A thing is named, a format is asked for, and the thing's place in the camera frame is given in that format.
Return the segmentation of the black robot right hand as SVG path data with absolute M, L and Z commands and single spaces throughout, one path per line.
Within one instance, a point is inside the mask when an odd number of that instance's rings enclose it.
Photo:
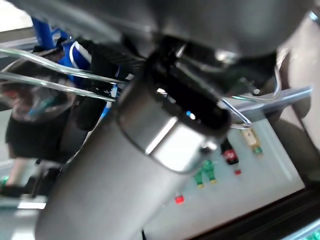
M 9 157 L 66 163 L 82 146 L 87 132 L 63 120 L 41 124 L 10 118 L 5 133 Z

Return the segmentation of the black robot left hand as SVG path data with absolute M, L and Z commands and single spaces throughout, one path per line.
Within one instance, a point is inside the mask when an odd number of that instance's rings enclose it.
M 227 138 L 252 122 L 229 98 L 274 78 L 278 48 L 312 0 L 15 0 L 32 17 L 91 40 L 132 80 L 67 167 L 38 240 L 128 240 Z

